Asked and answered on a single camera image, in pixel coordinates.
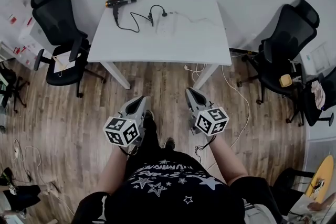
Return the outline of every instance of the chair wheel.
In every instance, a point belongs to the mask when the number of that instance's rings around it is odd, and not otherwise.
[[[246,62],[246,61],[247,61],[247,59],[248,59],[248,56],[247,56],[247,55],[244,55],[244,56],[242,57],[242,59],[241,59],[241,60],[242,60],[243,62]]]

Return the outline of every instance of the chair seat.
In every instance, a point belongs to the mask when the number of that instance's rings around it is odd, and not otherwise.
[[[305,112],[307,122],[310,126],[314,126],[319,119],[322,110],[319,110],[315,104],[315,94],[311,92],[311,84],[307,85],[301,95],[301,105]]]
[[[89,50],[89,42],[84,39],[82,42],[82,48]],[[52,54],[53,56],[57,56],[60,54],[63,54],[65,52],[69,52],[72,49],[72,45],[66,46],[58,46],[55,50],[54,53]],[[52,58],[52,62],[49,65],[48,72],[47,72],[47,83],[50,85],[54,86],[66,86],[70,84],[74,84],[78,81],[81,80],[83,77],[84,73],[84,68],[87,65],[87,59],[88,59],[88,53],[84,50],[81,50],[81,55],[76,59],[75,61],[75,66],[65,69],[60,72],[54,73],[54,68],[55,68],[55,61]]]
[[[289,61],[275,65],[263,62],[259,65],[259,80],[269,90],[283,95],[291,95],[295,87],[293,84],[288,87],[281,87],[280,78],[291,73],[292,65]]]

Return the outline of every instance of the hair dryer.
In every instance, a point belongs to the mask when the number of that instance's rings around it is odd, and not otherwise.
[[[137,2],[137,0],[107,0],[105,2],[105,7],[106,8],[113,8],[113,16],[115,23],[119,25],[118,23],[118,10],[121,6],[126,5],[126,4],[131,4]]]

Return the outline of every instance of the white table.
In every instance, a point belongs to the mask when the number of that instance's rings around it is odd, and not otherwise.
[[[127,79],[114,61],[186,62],[208,64],[194,87],[200,88],[219,65],[231,65],[222,17],[215,0],[138,0],[119,9],[119,25],[137,30],[130,12],[149,14],[152,5],[154,27],[140,16],[135,18],[140,33],[121,30],[112,9],[106,8],[93,38],[88,61],[101,64],[126,89]]]

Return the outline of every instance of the towel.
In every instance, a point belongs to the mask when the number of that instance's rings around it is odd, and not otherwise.
[[[322,85],[318,81],[311,84],[311,92],[315,94],[315,104],[318,109],[321,109],[326,102],[326,95],[322,89]]]

